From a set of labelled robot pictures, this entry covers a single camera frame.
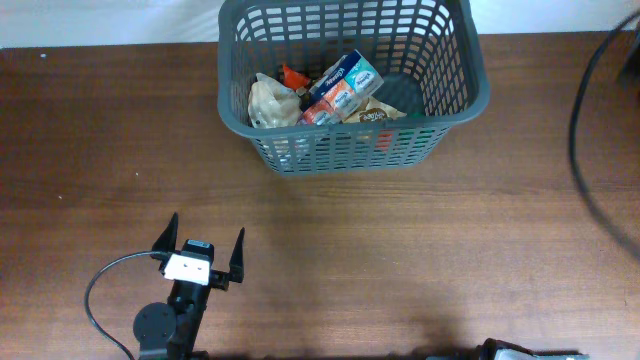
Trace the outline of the multicolour tissue pack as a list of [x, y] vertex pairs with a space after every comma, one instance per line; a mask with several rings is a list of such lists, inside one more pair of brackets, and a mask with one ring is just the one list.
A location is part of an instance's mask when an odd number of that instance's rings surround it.
[[343, 55], [315, 81], [285, 64], [282, 70], [284, 86], [301, 100], [298, 126], [344, 123], [384, 84], [358, 50]]

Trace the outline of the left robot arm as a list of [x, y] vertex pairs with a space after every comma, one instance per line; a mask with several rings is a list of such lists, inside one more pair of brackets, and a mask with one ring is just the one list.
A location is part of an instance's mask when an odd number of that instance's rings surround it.
[[173, 282], [171, 292], [166, 301], [143, 307], [133, 322], [141, 359], [207, 359], [206, 351], [194, 347], [210, 293], [244, 280], [244, 230], [238, 234], [228, 271], [213, 268], [212, 244], [188, 239], [177, 249], [177, 235], [178, 215], [173, 214], [152, 246], [159, 272]]

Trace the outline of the green lid jar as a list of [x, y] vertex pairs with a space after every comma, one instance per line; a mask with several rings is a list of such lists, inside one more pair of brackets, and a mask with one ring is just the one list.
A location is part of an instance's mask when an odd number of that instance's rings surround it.
[[430, 153], [440, 139], [440, 128], [429, 116], [411, 114], [396, 121], [398, 130], [394, 148], [407, 158], [424, 157]]

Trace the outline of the grey plastic shopping basket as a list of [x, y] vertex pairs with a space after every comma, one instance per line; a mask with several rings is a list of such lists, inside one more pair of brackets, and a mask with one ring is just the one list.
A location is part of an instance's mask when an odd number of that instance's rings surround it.
[[429, 116], [440, 132], [479, 116], [490, 86], [468, 0], [227, 1], [220, 8], [218, 110], [282, 175], [408, 167], [394, 148], [397, 120], [254, 128], [248, 97], [257, 73], [274, 79], [282, 65], [317, 79], [358, 50], [384, 84], [380, 102]]

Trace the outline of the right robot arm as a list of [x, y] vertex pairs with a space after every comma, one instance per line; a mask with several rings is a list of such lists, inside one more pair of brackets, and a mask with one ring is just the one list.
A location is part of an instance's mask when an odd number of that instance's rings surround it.
[[533, 351], [519, 345], [489, 338], [471, 355], [473, 360], [590, 360], [591, 356], [576, 351]]

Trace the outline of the orange pasta packet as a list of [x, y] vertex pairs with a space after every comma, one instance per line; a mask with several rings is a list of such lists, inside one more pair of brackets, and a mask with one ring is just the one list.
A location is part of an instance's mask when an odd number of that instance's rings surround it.
[[323, 78], [312, 81], [288, 66], [283, 66], [284, 85], [294, 90], [303, 99], [301, 116], [303, 124], [320, 125], [319, 115], [326, 112], [335, 123], [373, 123], [385, 119], [396, 120], [405, 117], [396, 108], [382, 103], [365, 93], [365, 87], [374, 90], [382, 85], [379, 74], [364, 60], [350, 68], [348, 76], [340, 79], [335, 85], [320, 94], [321, 84], [338, 69], [338, 64], [328, 69]]

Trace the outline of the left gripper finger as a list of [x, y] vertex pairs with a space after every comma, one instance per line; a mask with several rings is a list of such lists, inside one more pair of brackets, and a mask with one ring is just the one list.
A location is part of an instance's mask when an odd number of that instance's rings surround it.
[[179, 216], [174, 212], [167, 227], [154, 242], [151, 250], [163, 253], [173, 253], [176, 248], [178, 224]]
[[234, 245], [231, 258], [229, 260], [229, 281], [234, 283], [242, 283], [244, 280], [244, 246], [245, 228], [242, 228], [238, 234]]

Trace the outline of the beige snack bag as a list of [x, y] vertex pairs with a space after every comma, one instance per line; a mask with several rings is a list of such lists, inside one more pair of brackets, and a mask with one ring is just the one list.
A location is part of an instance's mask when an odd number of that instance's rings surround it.
[[301, 124], [328, 125], [395, 120], [406, 113], [373, 97], [382, 76], [357, 50], [341, 57], [310, 88], [309, 106]]

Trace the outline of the beige cookie bag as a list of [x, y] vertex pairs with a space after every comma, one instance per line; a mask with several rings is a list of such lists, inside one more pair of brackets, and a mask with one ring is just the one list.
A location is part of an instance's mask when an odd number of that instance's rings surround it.
[[279, 81], [256, 74], [248, 97], [248, 115], [254, 128], [273, 129], [294, 126], [301, 116], [298, 95]]

